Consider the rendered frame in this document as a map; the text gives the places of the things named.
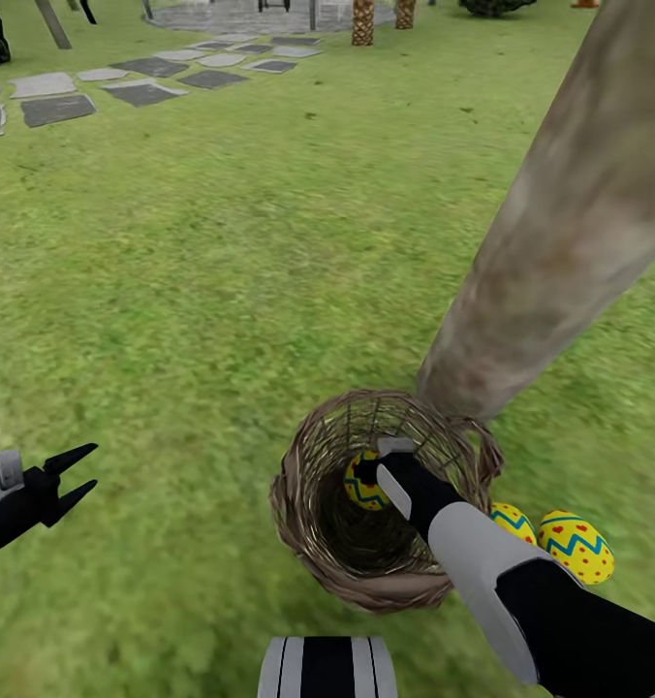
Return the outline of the wicker basket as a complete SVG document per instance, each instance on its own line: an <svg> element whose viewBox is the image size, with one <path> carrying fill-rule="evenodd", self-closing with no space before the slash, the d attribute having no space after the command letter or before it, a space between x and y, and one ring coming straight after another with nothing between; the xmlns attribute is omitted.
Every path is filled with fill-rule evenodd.
<svg viewBox="0 0 655 698"><path fill-rule="evenodd" d="M354 406L361 404L364 415L368 415L368 426L357 429L356 434L365 441L357 444L352 442L357 427ZM328 423L324 419L345 405L347 412L338 420ZM394 406L405 407L401 410ZM346 492L339 482L343 469L359 452L371 450L383 436L378 423L382 414L397 416L403 426L413 423L420 428L424 434L416 444L413 458L422 458L424 465L445 481L449 480L447 467L455 468L459 480L457 494L490 519L488 489L502 475L505 465L504 452L485 422L475 416L443 416L413 395L395 389L346 392L315 408L299 424L281 463L281 474L270 479L270 520L276 524L279 541L291 548L327 593L335 594L356 612L368 612L374 617L415 608L440 608L448 593L456 590L413 525L407 527L407 535L398 547L392 548L406 523L395 505L390 504L381 514L368 514L357 508L343 510ZM344 440L334 436L337 427ZM462 430L478 434L479 457L470 440L460 433ZM445 448L448 444L454 447L453 453ZM430 454L428 446L443 458ZM335 542L343 538L357 544L363 532L370 532L369 539L361 541L366 554L363 561L343 553L329 539L323 521L325 489L327 500L334 499L332 521L339 528Z"/></svg>

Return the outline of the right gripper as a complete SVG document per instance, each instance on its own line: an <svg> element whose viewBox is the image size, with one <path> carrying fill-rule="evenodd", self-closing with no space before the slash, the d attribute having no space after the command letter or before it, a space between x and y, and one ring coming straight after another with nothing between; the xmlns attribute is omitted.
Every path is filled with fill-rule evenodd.
<svg viewBox="0 0 655 698"><path fill-rule="evenodd" d="M355 466L355 478L360 478L364 485L377 485L379 462L384 462L389 455L387 454L383 459L361 460L359 465Z"/></svg>

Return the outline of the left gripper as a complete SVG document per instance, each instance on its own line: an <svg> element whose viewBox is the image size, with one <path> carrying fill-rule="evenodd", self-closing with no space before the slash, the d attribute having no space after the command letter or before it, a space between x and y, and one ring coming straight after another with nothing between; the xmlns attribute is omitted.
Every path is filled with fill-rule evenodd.
<svg viewBox="0 0 655 698"><path fill-rule="evenodd" d="M59 474L98 447L88 443L46 459L43 470L33 466L22 472L24 487L0 501L0 549L38 523L51 528L91 492L97 480L58 499Z"/></svg>

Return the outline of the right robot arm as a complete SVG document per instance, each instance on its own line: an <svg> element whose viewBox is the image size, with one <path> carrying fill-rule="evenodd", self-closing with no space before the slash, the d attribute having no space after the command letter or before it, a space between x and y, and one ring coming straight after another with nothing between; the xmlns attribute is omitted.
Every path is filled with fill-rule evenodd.
<svg viewBox="0 0 655 698"><path fill-rule="evenodd" d="M377 485L439 560L500 661L554 698L655 698L655 622L588 589L554 556L477 510L409 435L376 440L355 478Z"/></svg>

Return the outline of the robot trunk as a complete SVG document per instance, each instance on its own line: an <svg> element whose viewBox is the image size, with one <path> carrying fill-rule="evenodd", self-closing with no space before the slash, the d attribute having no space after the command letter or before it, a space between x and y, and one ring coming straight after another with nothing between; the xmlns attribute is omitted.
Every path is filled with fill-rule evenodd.
<svg viewBox="0 0 655 698"><path fill-rule="evenodd" d="M258 698L398 698L382 637L273 637Z"/></svg>

